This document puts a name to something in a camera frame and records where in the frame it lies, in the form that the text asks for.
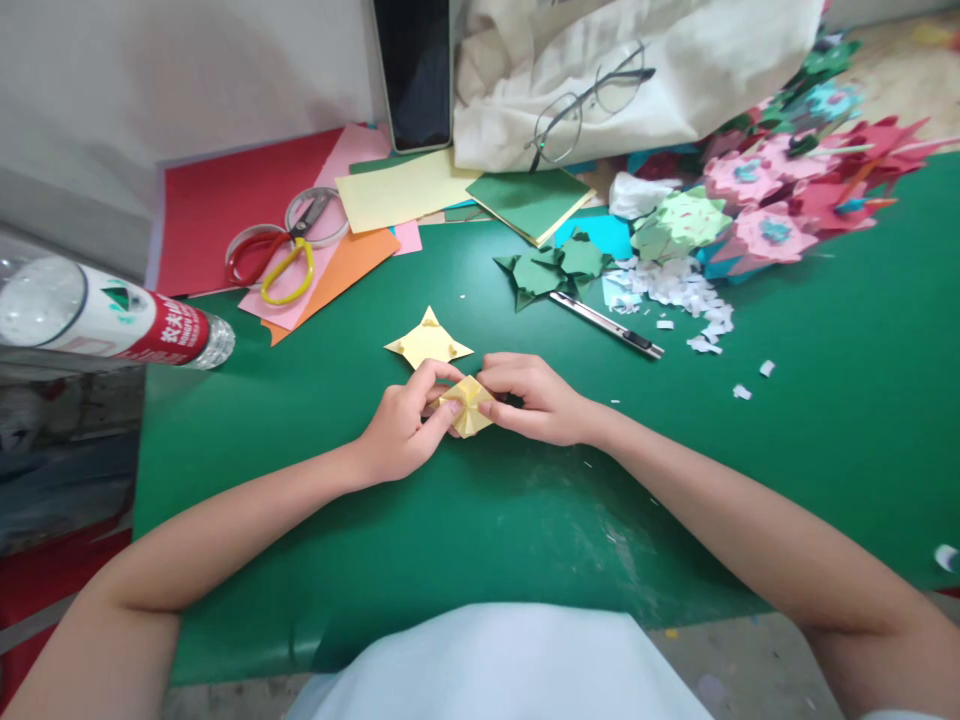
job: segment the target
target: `yellow paper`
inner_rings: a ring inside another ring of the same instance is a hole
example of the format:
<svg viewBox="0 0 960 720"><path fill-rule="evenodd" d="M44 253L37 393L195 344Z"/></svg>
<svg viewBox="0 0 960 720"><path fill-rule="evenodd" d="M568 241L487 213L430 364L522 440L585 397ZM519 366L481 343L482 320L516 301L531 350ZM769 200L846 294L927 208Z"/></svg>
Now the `yellow paper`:
<svg viewBox="0 0 960 720"><path fill-rule="evenodd" d="M399 340L394 340L384 347L403 355L407 362L413 365L414 370L420 367L420 363L427 358L450 362L458 357L473 354L473 350L458 343L450 337L450 333L440 326L440 323L437 322L437 316L433 314L433 308L429 305L419 325Z"/></svg>
<svg viewBox="0 0 960 720"><path fill-rule="evenodd" d="M478 383L473 375L467 375L452 388L441 395L433 407L440 407L451 400L459 400L463 409L453 421L454 429L462 438L473 437L483 430L491 421L480 412L480 403L490 402L494 397L487 389Z"/></svg>
<svg viewBox="0 0 960 720"><path fill-rule="evenodd" d="M550 238L552 238L552 237L554 236L554 234L557 232L557 230L560 229L560 226L563 225L567 220L570 219L570 216L571 216L571 215L573 215L577 210L579 210L581 207L583 207L583 205L584 205L585 203L587 203L591 198L595 197L596 194L597 194L597 191L596 191L596 190L588 190L586 193L584 193L584 195L583 195L582 198L580 198L579 200L577 200L577 202L573 205L573 207L571 207L569 210L567 210L567 212L565 212L563 215L561 215L560 218L559 218L553 225L551 225L549 228L547 228L547 230L546 230L542 235L540 235L540 237L536 237L536 238L535 238L535 237L531 237L531 236L528 235L527 233L523 232L523 230L521 230L521 229L519 229L519 228L511 225L509 222L507 222L506 220L504 220L504 219L503 219L502 217L500 217L497 213L495 213L493 210L491 210L489 207L487 207L486 205L484 205L482 202L480 202L480 201L477 200L476 198L473 198L473 199L477 201L477 205L480 205L484 210L486 210L488 213L490 213L491 215L493 215L495 218L497 218L497 220L499 220L500 222L502 222L502 223L503 223L504 225L506 225L508 228L510 228L511 230L513 230L515 233L517 233L517 234L518 234L520 237L522 237L524 240L526 240L527 242L529 242L530 244L532 244L534 247L540 247L540 246L543 245L547 240L549 240Z"/></svg>
<svg viewBox="0 0 960 720"><path fill-rule="evenodd" d="M453 164L453 148L392 168L337 178L353 232L399 225L471 200L467 186L482 173Z"/></svg>

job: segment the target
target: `canvas bag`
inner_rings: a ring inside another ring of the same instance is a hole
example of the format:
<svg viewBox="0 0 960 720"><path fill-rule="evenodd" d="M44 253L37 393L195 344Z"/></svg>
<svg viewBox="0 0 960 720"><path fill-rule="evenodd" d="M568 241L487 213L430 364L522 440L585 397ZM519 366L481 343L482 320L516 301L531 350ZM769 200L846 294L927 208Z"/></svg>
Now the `canvas bag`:
<svg viewBox="0 0 960 720"><path fill-rule="evenodd" d="M585 107L562 164L700 140L793 76L822 9L822 0L475 0L457 58L456 164L528 170L538 115L586 90L637 39L656 74L612 117Z"/></svg>

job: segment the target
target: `yellow origami piece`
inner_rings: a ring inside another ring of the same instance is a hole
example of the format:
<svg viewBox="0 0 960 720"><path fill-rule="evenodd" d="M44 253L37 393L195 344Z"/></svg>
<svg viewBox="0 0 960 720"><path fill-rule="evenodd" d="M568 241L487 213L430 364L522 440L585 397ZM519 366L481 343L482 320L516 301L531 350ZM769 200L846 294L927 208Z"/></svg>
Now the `yellow origami piece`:
<svg viewBox="0 0 960 720"><path fill-rule="evenodd" d="M438 408L445 402L459 400L463 409L460 410L457 419L453 421L453 427L460 433L460 437L467 438L476 435L491 424L491 421L480 413L480 403L490 402L493 399L493 395L488 393L487 389L478 383L473 375L467 375L437 398L431 407Z"/></svg>
<svg viewBox="0 0 960 720"><path fill-rule="evenodd" d="M472 355L473 350L461 345L444 330L433 314L433 308L427 306L423 320L413 330L399 340L384 345L387 350L403 355L416 370L427 358L450 362L458 357Z"/></svg>

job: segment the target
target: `phone screen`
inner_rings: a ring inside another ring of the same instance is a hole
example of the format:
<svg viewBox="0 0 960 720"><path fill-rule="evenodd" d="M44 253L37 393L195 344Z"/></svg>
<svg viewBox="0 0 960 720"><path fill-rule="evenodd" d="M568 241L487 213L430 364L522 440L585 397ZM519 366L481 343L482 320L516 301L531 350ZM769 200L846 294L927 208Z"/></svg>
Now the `phone screen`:
<svg viewBox="0 0 960 720"><path fill-rule="evenodd" d="M450 1L373 0L397 150L450 142Z"/></svg>

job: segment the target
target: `white shirt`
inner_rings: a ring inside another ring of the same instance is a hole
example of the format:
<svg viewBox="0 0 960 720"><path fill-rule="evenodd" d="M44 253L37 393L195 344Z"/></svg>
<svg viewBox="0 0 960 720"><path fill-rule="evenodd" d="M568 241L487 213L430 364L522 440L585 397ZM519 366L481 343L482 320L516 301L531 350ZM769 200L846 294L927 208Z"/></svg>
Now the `white shirt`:
<svg viewBox="0 0 960 720"><path fill-rule="evenodd" d="M287 720L710 720L629 615L468 605L312 678ZM927 720L872 713L864 720Z"/></svg>

